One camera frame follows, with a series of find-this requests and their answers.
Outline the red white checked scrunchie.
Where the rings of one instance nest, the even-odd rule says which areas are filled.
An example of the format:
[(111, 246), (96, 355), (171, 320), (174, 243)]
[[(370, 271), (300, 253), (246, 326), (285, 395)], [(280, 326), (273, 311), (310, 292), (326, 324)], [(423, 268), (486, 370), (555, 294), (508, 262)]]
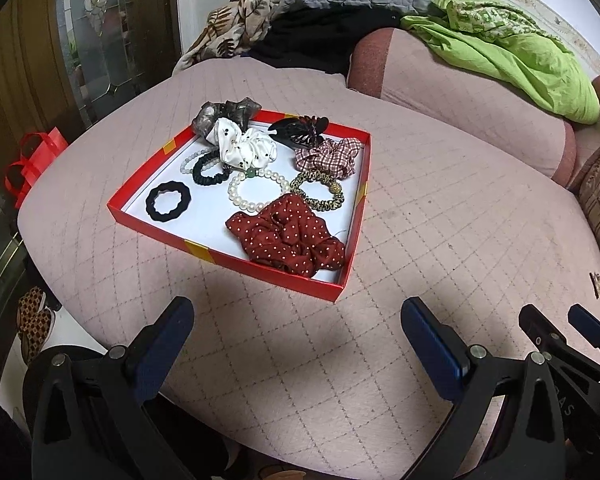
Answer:
[(362, 149), (363, 144), (355, 138), (325, 139), (315, 148), (295, 150), (294, 163), (299, 171), (321, 171), (344, 180), (354, 174), (355, 159)]

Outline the white dotted scrunchie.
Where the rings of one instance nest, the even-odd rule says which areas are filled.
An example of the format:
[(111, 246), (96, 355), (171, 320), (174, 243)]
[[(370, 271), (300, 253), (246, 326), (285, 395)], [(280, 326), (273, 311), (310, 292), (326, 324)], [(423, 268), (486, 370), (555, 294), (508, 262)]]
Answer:
[(206, 135), (219, 149), (221, 162), (237, 170), (264, 169), (277, 159), (275, 142), (257, 128), (245, 131), (227, 118), (219, 118)]

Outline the black claw hair clip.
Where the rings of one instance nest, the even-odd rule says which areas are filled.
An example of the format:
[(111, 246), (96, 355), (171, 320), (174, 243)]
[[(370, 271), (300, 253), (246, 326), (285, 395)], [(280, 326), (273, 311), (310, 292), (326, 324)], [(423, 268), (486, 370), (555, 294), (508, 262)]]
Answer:
[(268, 127), (270, 137), (287, 148), (317, 148), (324, 141), (323, 133), (329, 126), (327, 117), (287, 117)]

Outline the grey-green sheer scrunchie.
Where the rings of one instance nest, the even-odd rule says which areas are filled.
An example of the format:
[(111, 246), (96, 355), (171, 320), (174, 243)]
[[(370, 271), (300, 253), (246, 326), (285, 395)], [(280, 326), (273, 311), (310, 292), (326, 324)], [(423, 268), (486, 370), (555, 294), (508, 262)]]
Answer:
[(197, 136), (208, 136), (219, 118), (226, 118), (246, 131), (251, 119), (256, 116), (262, 106), (250, 98), (243, 98), (239, 102), (205, 102), (198, 114), (192, 120), (193, 133)]

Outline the small pearl hair clip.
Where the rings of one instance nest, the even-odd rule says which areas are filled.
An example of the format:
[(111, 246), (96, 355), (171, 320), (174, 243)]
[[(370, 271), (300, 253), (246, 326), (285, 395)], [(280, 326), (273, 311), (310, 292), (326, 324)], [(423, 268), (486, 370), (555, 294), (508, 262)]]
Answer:
[(595, 298), (600, 299), (600, 274), (597, 272), (591, 272), (590, 280), (594, 288)]

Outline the brown patterned slippers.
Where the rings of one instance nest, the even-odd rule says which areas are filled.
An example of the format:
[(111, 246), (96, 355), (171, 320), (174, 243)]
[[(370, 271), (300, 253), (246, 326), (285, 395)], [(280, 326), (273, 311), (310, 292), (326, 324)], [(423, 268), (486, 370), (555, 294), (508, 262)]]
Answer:
[(23, 362), (29, 365), (42, 351), (55, 322), (55, 312), (47, 307), (46, 293), (32, 287), (18, 300), (17, 333)]

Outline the red polka dot scrunchie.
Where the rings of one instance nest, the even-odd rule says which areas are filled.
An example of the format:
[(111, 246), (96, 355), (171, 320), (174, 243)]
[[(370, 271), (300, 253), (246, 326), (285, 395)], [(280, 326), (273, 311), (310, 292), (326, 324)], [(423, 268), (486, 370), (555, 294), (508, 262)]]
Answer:
[(257, 214), (236, 212), (225, 226), (251, 262), (302, 278), (339, 270), (346, 260), (346, 246), (297, 194), (284, 194)]

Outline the red bag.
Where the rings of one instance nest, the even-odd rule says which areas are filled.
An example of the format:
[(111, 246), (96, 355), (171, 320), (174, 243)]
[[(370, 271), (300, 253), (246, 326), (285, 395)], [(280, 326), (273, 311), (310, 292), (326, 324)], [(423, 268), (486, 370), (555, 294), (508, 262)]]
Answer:
[(5, 170), (4, 187), (15, 199), (19, 209), (35, 182), (44, 171), (68, 148), (57, 128), (50, 132), (29, 132), (19, 142), (19, 157)]

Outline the pink quilted bed cover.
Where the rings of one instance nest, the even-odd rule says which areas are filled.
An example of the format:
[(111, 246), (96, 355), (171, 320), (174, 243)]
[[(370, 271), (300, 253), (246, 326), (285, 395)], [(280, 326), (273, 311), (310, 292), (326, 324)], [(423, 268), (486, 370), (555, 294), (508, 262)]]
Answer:
[[(207, 101), (249, 96), (268, 110), (324, 115), (372, 140), (364, 220), (334, 302), (187, 255), (114, 221), (107, 202)], [(18, 226), (42, 277), (101, 344), (124, 344), (175, 296), (196, 325), (166, 394), (256, 450), (341, 477), (402, 476), (448, 412), (400, 324), (419, 296), (496, 356), (522, 358), (534, 304), (584, 353), (568, 324), (600, 250), (576, 196), (467, 133), (349, 90), (338, 76), (212, 60), (87, 130), (24, 201)]]

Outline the red shallow tray box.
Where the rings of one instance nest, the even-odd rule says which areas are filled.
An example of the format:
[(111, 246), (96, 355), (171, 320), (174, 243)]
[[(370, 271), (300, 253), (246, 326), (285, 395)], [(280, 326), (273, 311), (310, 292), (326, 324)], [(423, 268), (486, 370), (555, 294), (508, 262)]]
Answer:
[[(302, 278), (249, 261), (238, 239), (225, 226), (225, 221), (238, 211), (227, 197), (228, 184), (204, 188), (196, 185), (191, 176), (180, 173), (186, 156), (207, 146), (189, 126), (158, 148), (111, 196), (107, 207), (114, 220), (122, 226), (196, 258), (295, 292), (335, 301), (347, 285), (358, 249), (370, 177), (372, 138), (364, 130), (336, 122), (328, 125), (325, 136), (332, 139), (355, 138), (363, 144), (362, 152), (355, 159), (354, 175), (342, 184), (343, 206), (322, 214), (328, 232), (346, 245), (343, 267), (338, 271), (323, 270), (317, 272), (314, 278)], [(169, 181), (185, 183), (192, 200), (186, 211), (174, 220), (151, 220), (146, 212), (146, 198), (152, 188)]]

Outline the lime green cloth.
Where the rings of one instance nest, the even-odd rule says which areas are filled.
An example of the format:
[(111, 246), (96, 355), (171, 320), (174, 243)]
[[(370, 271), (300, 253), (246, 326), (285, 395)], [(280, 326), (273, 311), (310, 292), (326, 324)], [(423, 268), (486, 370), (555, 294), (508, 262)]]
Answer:
[(431, 0), (401, 27), (445, 63), (511, 84), (539, 108), (583, 125), (600, 116), (590, 77), (562, 40), (500, 0)]

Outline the pink bolster pillow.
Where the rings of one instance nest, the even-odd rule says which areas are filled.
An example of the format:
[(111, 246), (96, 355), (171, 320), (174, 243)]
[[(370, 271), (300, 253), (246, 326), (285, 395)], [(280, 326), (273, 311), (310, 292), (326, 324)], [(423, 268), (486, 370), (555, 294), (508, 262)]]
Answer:
[(469, 133), (561, 186), (576, 168), (569, 122), (511, 84), (445, 63), (406, 30), (382, 28), (361, 39), (351, 55), (348, 87)]

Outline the stained glass door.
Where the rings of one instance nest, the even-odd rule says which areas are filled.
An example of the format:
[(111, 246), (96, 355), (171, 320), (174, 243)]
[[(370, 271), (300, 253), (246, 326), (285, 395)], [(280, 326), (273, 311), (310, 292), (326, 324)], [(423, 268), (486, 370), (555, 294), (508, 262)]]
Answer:
[(87, 128), (147, 89), (132, 10), (133, 0), (56, 0), (61, 53)]

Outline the black cloth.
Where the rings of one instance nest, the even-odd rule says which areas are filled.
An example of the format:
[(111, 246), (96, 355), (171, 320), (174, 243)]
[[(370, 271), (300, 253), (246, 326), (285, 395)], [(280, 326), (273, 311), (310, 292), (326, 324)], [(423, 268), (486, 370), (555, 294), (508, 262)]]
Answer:
[(290, 11), (272, 21), (266, 36), (248, 55), (276, 68), (309, 68), (346, 76), (356, 45), (375, 30), (399, 27), (400, 19), (399, 12), (367, 6)]

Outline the brown leaf-print cloth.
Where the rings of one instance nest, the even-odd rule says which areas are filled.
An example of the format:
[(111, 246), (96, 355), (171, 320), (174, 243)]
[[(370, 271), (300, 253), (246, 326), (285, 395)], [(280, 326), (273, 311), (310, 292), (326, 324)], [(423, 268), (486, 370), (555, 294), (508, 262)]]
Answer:
[(282, 0), (230, 0), (211, 11), (206, 26), (176, 62), (172, 75), (209, 58), (232, 58), (249, 51), (270, 29)]

